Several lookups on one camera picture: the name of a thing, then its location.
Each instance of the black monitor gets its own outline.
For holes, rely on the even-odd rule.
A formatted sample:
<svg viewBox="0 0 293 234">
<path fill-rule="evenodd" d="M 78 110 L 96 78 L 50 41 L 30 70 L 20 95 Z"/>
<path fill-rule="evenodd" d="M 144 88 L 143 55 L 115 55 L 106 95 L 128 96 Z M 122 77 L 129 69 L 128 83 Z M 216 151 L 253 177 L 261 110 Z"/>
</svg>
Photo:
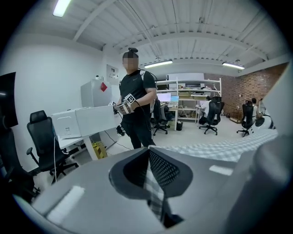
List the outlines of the black monitor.
<svg viewBox="0 0 293 234">
<path fill-rule="evenodd" d="M 0 76 L 0 120 L 6 128 L 18 124 L 14 103 L 14 82 L 16 72 Z"/>
</svg>

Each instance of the gray floor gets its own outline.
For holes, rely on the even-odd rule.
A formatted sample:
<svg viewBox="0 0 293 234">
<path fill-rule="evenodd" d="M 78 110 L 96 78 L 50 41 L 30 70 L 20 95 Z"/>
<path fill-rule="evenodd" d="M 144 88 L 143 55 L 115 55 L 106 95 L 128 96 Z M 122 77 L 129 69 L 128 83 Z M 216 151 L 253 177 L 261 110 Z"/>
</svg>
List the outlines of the gray floor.
<svg viewBox="0 0 293 234">
<path fill-rule="evenodd" d="M 194 122 L 184 122 L 182 131 L 174 131 L 174 127 L 168 128 L 168 134 L 166 135 L 165 132 L 159 130 L 156 133 L 156 136 L 153 137 L 153 140 L 156 145 L 159 146 L 177 146 L 177 145 L 189 145 L 189 144 L 197 144 L 197 143 L 205 143 L 205 144 L 212 144 L 221 142 L 224 140 L 233 140 L 242 137 L 242 133 L 236 133 L 237 130 L 242 129 L 240 124 L 236 124 L 230 121 L 226 117 L 222 117 L 220 123 L 217 125 L 218 128 L 218 135 L 216 136 L 215 133 L 209 130 L 206 135 L 204 134 L 204 129 L 199 129 L 197 124 Z M 133 149 L 130 138 L 125 135 L 120 137 L 118 143 Z M 115 154 L 119 154 L 121 152 L 127 151 L 128 149 L 124 148 L 118 144 L 113 144 L 109 149 L 107 149 L 108 156 L 114 156 Z M 88 154 L 87 150 L 79 153 L 75 159 L 79 165 L 83 165 L 89 161 L 91 161 L 91 157 Z M 66 174 L 69 174 L 72 169 L 66 170 Z M 37 187 L 40 187 L 41 191 L 44 191 L 47 187 L 51 185 L 53 177 L 50 176 L 48 172 L 42 172 L 34 177 L 35 184 Z"/>
</svg>

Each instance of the fluorescent light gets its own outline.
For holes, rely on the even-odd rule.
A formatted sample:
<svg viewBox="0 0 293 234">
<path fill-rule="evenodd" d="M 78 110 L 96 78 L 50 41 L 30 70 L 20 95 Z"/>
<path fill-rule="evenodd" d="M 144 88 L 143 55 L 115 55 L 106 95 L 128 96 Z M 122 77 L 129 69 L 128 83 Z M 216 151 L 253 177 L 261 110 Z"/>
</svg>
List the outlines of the fluorescent light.
<svg viewBox="0 0 293 234">
<path fill-rule="evenodd" d="M 244 67 L 238 66 L 238 65 L 234 65 L 234 64 L 229 64 L 229 63 L 222 63 L 223 66 L 227 66 L 227 67 L 231 67 L 231 68 L 237 68 L 237 69 L 241 69 L 243 70 Z"/>
<path fill-rule="evenodd" d="M 58 0 L 55 10 L 53 12 L 54 16 L 62 17 L 69 5 L 71 0 Z"/>
<path fill-rule="evenodd" d="M 173 63 L 172 60 L 162 61 L 162 62 L 158 62 L 158 63 L 154 63 L 154 64 L 145 65 L 145 68 L 152 68 L 152 67 L 157 67 L 157 66 L 161 66 L 161 65 L 165 65 L 165 64 L 172 64 L 172 63 Z"/>
</svg>

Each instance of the white box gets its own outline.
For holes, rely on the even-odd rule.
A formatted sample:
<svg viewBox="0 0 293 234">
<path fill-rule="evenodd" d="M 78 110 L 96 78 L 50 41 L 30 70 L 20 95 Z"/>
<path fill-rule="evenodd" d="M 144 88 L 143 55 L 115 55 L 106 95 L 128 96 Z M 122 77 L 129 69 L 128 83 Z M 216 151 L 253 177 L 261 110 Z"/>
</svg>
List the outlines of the white box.
<svg viewBox="0 0 293 234">
<path fill-rule="evenodd" d="M 60 138 L 84 137 L 116 127 L 113 106 L 85 107 L 51 117 Z"/>
</svg>

